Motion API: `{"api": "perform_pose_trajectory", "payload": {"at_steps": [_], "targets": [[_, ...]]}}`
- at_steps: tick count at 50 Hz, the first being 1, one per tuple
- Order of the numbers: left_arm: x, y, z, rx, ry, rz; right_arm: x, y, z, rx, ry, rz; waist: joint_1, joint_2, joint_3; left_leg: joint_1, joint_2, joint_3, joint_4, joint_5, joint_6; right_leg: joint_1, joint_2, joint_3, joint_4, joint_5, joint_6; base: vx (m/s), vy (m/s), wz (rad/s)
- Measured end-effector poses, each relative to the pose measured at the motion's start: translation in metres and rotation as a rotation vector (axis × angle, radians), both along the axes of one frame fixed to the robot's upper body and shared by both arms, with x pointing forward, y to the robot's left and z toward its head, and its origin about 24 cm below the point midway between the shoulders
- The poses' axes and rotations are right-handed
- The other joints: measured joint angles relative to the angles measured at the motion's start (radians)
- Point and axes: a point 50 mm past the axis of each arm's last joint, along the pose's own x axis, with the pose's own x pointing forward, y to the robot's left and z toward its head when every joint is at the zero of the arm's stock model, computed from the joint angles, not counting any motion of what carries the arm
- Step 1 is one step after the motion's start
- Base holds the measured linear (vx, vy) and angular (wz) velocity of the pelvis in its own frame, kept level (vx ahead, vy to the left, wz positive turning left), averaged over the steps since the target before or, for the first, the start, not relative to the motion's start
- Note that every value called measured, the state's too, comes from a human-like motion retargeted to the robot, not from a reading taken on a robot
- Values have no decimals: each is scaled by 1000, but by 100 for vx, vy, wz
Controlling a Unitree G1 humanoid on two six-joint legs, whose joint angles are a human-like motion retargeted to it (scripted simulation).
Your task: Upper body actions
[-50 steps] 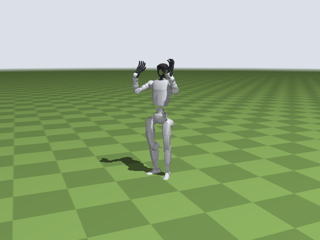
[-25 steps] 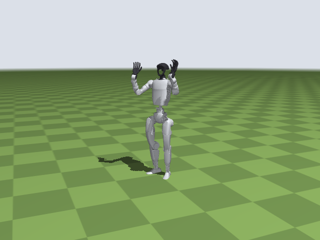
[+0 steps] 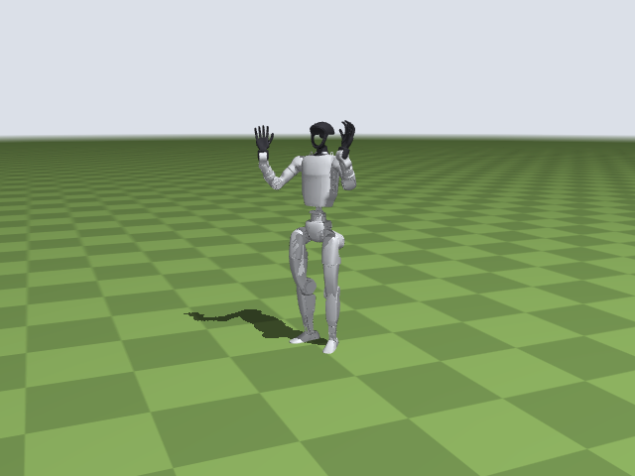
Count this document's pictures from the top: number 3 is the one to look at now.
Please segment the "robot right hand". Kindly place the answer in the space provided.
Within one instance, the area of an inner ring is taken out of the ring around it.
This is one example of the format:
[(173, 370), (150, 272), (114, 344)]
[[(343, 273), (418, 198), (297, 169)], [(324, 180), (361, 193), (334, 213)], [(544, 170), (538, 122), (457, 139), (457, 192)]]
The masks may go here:
[(270, 138), (270, 140), (269, 140), (269, 139), (268, 139), (268, 136), (269, 136), (269, 126), (267, 126), (266, 137), (265, 137), (265, 128), (264, 128), (264, 125), (262, 125), (262, 127), (263, 127), (263, 128), (262, 128), (262, 131), (263, 131), (263, 137), (261, 138), (261, 129), (260, 129), (260, 126), (258, 126), (258, 128), (259, 128), (259, 139), (258, 139), (257, 130), (256, 130), (256, 128), (254, 128), (254, 129), (255, 129), (255, 137), (256, 137), (256, 145), (257, 145), (257, 147), (259, 148), (259, 150), (258, 150), (258, 160), (259, 160), (259, 153), (260, 153), (260, 152), (266, 152), (266, 153), (267, 153), (267, 161), (268, 161), (268, 159), (269, 159), (269, 151), (268, 151), (267, 149), (270, 147), (269, 145), (271, 144), (271, 142), (272, 142), (272, 140), (273, 140), (274, 133), (272, 133), (272, 134), (271, 134), (271, 138)]

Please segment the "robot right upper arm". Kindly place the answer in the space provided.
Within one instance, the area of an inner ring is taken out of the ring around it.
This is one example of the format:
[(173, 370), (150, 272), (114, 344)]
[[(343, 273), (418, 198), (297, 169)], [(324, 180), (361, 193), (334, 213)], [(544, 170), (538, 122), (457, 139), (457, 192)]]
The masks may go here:
[(297, 173), (302, 171), (302, 160), (305, 156), (297, 156), (292, 162), (285, 168), (281, 174), (281, 176), (274, 177), (269, 180), (269, 186), (273, 189), (280, 189), (283, 187), (288, 181), (290, 181)]

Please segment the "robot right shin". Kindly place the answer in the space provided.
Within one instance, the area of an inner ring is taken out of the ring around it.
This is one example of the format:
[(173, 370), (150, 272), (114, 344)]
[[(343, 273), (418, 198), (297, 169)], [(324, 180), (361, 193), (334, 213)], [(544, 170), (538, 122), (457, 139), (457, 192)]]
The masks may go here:
[(306, 295), (302, 293), (300, 287), (297, 286), (297, 297), (303, 325), (305, 327), (305, 332), (308, 331), (307, 334), (314, 334), (314, 312), (316, 308), (316, 295)]

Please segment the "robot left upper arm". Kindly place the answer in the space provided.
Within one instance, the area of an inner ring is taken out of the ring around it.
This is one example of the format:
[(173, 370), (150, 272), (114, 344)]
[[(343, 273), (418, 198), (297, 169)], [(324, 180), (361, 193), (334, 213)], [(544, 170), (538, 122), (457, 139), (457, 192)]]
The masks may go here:
[(344, 190), (353, 190), (356, 188), (355, 186), (355, 182), (354, 179), (352, 180), (344, 180), (342, 178), (342, 171), (339, 165), (339, 161), (338, 159), (335, 157), (333, 158), (333, 162), (332, 162), (332, 167), (338, 172), (340, 178), (341, 178), (341, 184)]

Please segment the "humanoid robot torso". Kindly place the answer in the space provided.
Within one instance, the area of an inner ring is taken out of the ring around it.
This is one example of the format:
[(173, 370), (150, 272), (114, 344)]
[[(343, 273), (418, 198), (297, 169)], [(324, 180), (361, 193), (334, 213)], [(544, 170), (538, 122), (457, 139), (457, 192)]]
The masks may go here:
[(326, 220), (322, 206), (333, 206), (338, 192), (339, 174), (332, 167), (335, 158), (332, 152), (322, 152), (327, 154), (323, 156), (314, 156), (313, 152), (311, 153), (302, 160), (304, 203), (316, 207), (316, 210), (310, 210), (311, 219), (306, 221), (306, 237), (315, 242), (322, 242), (325, 230), (332, 227), (331, 221)]

